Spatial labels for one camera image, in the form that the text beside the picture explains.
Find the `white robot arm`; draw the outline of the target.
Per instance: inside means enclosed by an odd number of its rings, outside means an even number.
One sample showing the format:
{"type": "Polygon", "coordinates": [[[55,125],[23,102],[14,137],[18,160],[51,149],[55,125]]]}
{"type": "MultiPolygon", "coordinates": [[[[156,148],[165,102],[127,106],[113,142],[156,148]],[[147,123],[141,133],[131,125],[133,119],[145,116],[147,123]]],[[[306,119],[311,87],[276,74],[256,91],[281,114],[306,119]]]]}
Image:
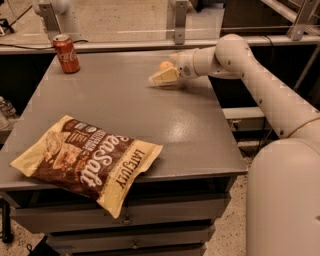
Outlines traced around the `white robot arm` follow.
{"type": "Polygon", "coordinates": [[[320,112],[262,66],[244,38],[173,54],[149,81],[241,80],[279,139],[254,158],[246,199],[247,256],[320,256],[320,112]]]}

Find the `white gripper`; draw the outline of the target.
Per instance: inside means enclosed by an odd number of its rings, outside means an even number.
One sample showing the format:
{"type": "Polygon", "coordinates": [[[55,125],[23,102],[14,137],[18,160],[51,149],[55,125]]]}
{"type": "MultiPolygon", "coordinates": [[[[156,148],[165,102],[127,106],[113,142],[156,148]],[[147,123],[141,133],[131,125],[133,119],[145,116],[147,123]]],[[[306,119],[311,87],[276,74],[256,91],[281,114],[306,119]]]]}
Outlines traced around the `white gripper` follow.
{"type": "Polygon", "coordinates": [[[162,85],[175,82],[179,78],[193,79],[197,78],[198,74],[194,67],[194,55],[196,49],[186,50],[169,55],[170,61],[176,67],[166,67],[154,73],[149,77],[148,81],[153,85],[162,85]]]}

